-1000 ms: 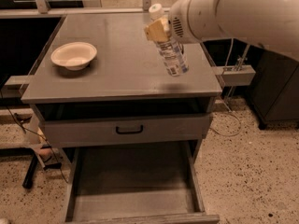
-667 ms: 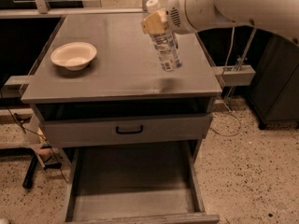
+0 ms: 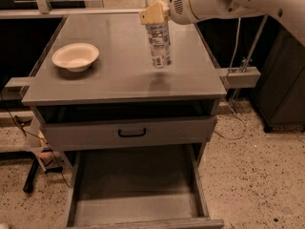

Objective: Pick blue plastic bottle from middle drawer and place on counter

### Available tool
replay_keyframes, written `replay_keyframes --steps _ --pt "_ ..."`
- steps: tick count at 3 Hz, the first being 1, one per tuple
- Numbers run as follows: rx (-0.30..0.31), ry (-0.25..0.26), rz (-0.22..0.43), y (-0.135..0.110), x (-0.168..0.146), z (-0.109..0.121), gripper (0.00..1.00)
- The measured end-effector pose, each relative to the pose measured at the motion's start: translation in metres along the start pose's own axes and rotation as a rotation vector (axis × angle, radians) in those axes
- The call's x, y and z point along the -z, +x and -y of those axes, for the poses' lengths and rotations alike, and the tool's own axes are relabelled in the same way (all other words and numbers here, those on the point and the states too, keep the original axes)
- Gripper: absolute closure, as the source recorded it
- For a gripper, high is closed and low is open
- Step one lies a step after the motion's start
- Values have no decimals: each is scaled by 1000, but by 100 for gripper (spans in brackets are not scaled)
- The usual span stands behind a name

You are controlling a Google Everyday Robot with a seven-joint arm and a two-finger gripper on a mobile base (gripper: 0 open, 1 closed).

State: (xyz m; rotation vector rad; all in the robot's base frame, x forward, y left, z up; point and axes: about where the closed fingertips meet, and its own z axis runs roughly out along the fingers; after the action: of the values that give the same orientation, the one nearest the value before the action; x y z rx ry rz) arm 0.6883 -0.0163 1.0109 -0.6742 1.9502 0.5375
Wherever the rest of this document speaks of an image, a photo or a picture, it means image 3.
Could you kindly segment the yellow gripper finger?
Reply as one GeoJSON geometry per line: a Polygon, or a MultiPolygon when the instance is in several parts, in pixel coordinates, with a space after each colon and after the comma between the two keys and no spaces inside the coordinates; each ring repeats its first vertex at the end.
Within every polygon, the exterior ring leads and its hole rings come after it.
{"type": "Polygon", "coordinates": [[[170,7],[163,1],[156,1],[148,5],[139,12],[139,18],[142,25],[152,25],[164,23],[170,16],[170,7]]]}

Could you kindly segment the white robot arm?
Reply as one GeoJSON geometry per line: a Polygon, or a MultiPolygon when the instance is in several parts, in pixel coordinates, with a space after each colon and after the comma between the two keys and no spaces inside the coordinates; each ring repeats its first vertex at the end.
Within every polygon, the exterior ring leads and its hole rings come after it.
{"type": "Polygon", "coordinates": [[[305,0],[149,0],[139,13],[143,25],[167,19],[180,25],[208,19],[269,15],[305,45],[305,0]]]}

